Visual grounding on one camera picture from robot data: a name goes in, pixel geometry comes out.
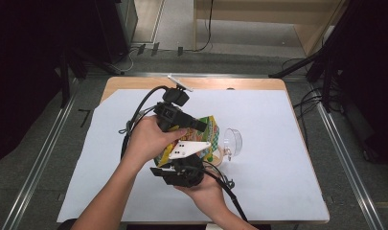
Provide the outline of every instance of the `tripod leg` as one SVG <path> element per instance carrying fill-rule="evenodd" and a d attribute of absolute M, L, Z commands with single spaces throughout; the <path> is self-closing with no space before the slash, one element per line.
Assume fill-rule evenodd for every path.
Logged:
<path fill-rule="evenodd" d="M 59 60 L 59 71 L 61 75 L 62 84 L 62 102 L 61 107 L 64 107 L 70 97 L 69 93 L 69 80 L 68 80 L 68 62 L 67 62 L 67 51 L 64 50 Z"/>
<path fill-rule="evenodd" d="M 321 52 L 316 52 L 315 54 L 313 54 L 312 56 L 310 57 L 307 57 L 291 66 L 289 66 L 288 68 L 286 68 L 285 70 L 279 72 L 279 73 L 276 73 L 276 74 L 273 74 L 273 75 L 268 75 L 269 78 L 271 79 L 281 79 L 283 77 L 285 77 L 286 75 L 308 65 L 309 63 L 315 61 L 317 58 L 321 57 Z"/>
<path fill-rule="evenodd" d="M 67 56 L 68 65 L 71 68 L 72 72 L 74 73 L 75 78 L 86 79 L 88 70 L 83 65 L 83 62 L 80 59 L 80 57 L 76 55 L 74 51 L 71 49 L 67 50 L 66 56 Z"/>
<path fill-rule="evenodd" d="M 90 61 L 91 63 L 93 63 L 94 65 L 98 66 L 99 68 L 101 68 L 102 70 L 104 70 L 106 73 L 108 74 L 112 74 L 112 75 L 118 75 L 118 73 L 116 73 L 113 69 L 107 67 L 105 64 L 103 64 L 103 62 L 101 62 L 100 60 L 97 60 L 96 58 L 88 55 L 86 52 L 84 52 L 83 50 L 79 49 L 79 48 L 75 48 L 73 49 L 74 50 L 74 53 L 77 54 L 78 56 L 80 56 L 81 58 L 83 59 L 86 59 L 88 61 Z"/>
<path fill-rule="evenodd" d="M 323 78 L 322 104 L 328 113 L 331 112 L 329 106 L 331 96 L 331 76 L 333 72 L 333 61 L 329 58 L 326 62 L 325 77 Z"/>

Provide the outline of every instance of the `hand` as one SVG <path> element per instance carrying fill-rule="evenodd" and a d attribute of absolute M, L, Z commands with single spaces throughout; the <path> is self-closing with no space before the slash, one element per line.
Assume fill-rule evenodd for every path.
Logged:
<path fill-rule="evenodd" d="M 133 155 L 135 164 L 143 166 L 159 155 L 168 144 L 181 138 L 186 132 L 185 128 L 163 132 L 157 125 L 156 116 L 143 117 L 131 134 L 125 156 Z"/>
<path fill-rule="evenodd" d="M 196 207 L 210 219 L 214 219 L 223 210 L 227 210 L 221 187 L 207 174 L 197 186 L 191 188 L 174 186 L 174 188 L 188 195 Z"/>
<path fill-rule="evenodd" d="M 221 187 L 211 176 L 205 174 L 202 182 L 192 188 L 174 187 L 188 195 L 196 207 L 220 228 L 225 230 L 256 229 L 227 208 Z"/>

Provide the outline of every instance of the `white tabletop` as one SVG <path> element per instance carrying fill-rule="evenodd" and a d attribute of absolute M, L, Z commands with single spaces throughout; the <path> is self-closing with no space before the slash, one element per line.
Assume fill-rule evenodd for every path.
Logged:
<path fill-rule="evenodd" d="M 120 160 L 125 127 L 148 90 L 117 90 L 95 109 L 79 162 L 59 213 L 58 222 L 77 218 L 114 172 Z M 154 93 L 149 107 L 161 102 Z M 195 90 L 182 107 L 193 117 L 214 115 L 220 136 L 226 128 L 242 136 L 241 154 L 219 167 L 233 178 L 232 192 L 249 221 L 329 221 L 329 213 L 284 90 Z M 208 222 L 189 197 L 149 170 L 139 172 L 122 221 Z M 238 214 L 230 197 L 229 208 Z"/>

